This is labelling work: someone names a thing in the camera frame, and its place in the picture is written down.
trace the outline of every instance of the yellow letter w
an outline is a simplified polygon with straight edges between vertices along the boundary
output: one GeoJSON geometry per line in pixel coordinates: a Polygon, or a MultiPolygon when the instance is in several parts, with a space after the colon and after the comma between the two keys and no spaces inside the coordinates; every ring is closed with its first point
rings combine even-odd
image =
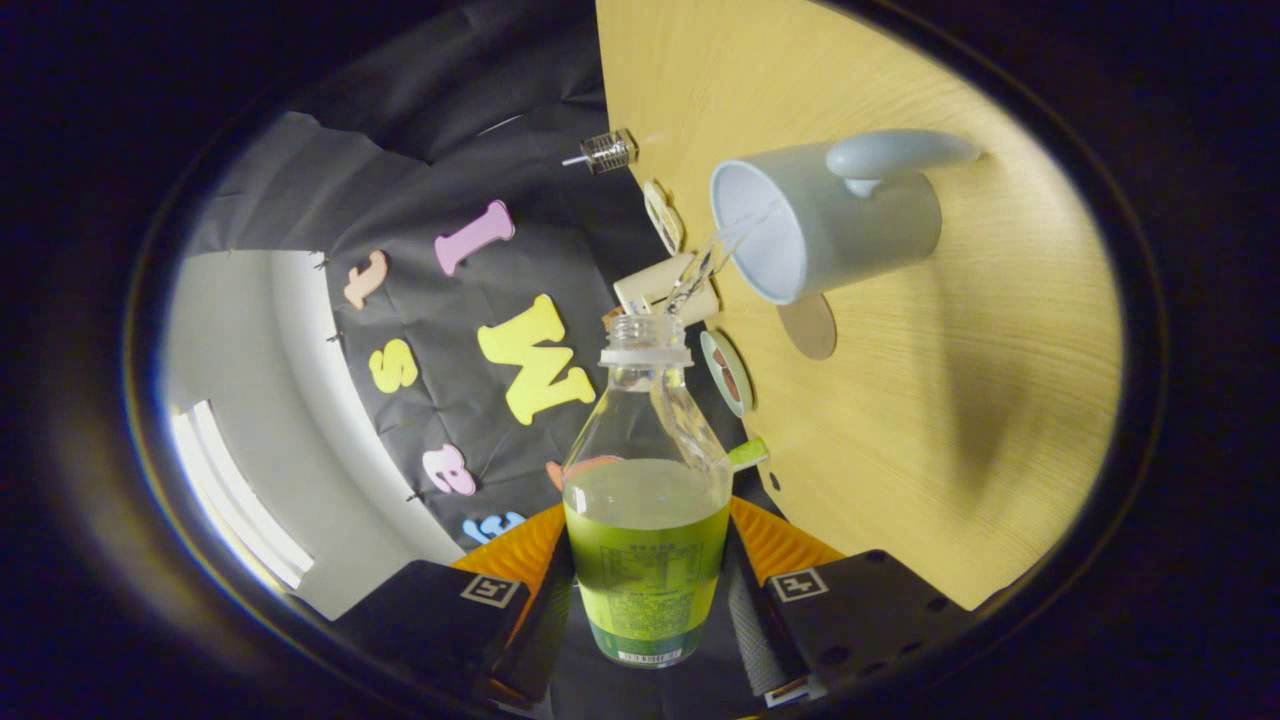
{"type": "Polygon", "coordinates": [[[554,382],[573,359],[571,348],[535,346],[544,340],[564,340],[564,324],[549,296],[539,295],[532,307],[495,328],[480,328],[476,340],[490,363],[520,365],[520,374],[507,388],[507,406],[521,425],[532,424],[534,413],[562,402],[595,400],[591,382],[581,368],[570,368],[563,380],[554,382]]]}

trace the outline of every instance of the black fabric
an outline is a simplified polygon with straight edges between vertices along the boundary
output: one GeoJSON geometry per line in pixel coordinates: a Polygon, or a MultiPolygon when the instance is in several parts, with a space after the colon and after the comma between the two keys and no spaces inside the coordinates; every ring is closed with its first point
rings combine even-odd
{"type": "MultiPolygon", "coordinates": [[[[557,345],[573,350],[571,366],[599,393],[611,284],[666,258],[630,173],[593,177],[559,164],[608,127],[586,10],[481,3],[406,32],[305,91],[293,105],[310,114],[285,113],[262,133],[193,232],[192,252],[317,251],[351,377],[406,478],[406,497],[421,492],[465,550],[479,544],[462,529],[467,520],[529,518],[558,502],[544,466],[563,460],[590,413],[567,402],[521,425],[506,401],[520,368],[489,363],[476,331],[549,295],[566,329],[557,345]],[[515,237],[447,277],[434,240],[495,199],[508,206],[515,237]],[[342,288],[374,250],[389,273],[356,310],[342,288]],[[397,338],[420,377],[388,395],[369,359],[397,338]],[[422,454],[445,443],[465,456],[475,495],[443,493],[425,477],[422,454]]],[[[741,425],[709,380],[701,368],[690,373],[699,405],[732,447],[741,425]]]]}

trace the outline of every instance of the wood grain surface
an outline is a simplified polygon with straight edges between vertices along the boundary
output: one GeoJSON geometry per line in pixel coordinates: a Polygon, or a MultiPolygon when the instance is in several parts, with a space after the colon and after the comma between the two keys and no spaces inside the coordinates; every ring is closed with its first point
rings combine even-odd
{"type": "Polygon", "coordinates": [[[820,5],[599,0],[598,18],[611,124],[635,135],[631,169],[669,191],[690,246],[713,229],[726,159],[882,128],[986,150],[928,173],[943,218],[929,259],[827,293],[831,357],[801,355],[732,265],[709,324],[751,375],[744,421],[792,523],[845,553],[887,550],[964,607],[1016,579],[1089,492],[1120,393],[1117,293],[1069,179],[984,95],[820,5]]]}

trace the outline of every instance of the bottle neck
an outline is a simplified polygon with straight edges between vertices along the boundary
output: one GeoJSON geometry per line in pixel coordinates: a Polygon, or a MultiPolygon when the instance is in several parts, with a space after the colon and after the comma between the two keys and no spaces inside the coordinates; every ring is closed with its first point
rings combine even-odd
{"type": "Polygon", "coordinates": [[[692,357],[676,315],[617,315],[609,323],[609,345],[600,351],[600,365],[664,373],[692,365],[692,357]]]}
{"type": "Polygon", "coordinates": [[[655,386],[685,387],[680,365],[616,365],[609,368],[609,389],[648,392],[655,386]]]}

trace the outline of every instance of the pouring water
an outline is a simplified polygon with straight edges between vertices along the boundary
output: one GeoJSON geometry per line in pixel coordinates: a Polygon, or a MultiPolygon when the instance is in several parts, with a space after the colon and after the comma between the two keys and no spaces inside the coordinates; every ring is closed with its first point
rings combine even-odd
{"type": "Polygon", "coordinates": [[[663,313],[675,314],[692,297],[710,277],[728,263],[730,256],[742,245],[746,236],[769,220],[782,208],[781,200],[774,200],[764,206],[759,213],[744,215],[728,225],[717,229],[707,238],[694,259],[689,261],[685,270],[680,273],[676,284],[667,300],[663,313]]]}

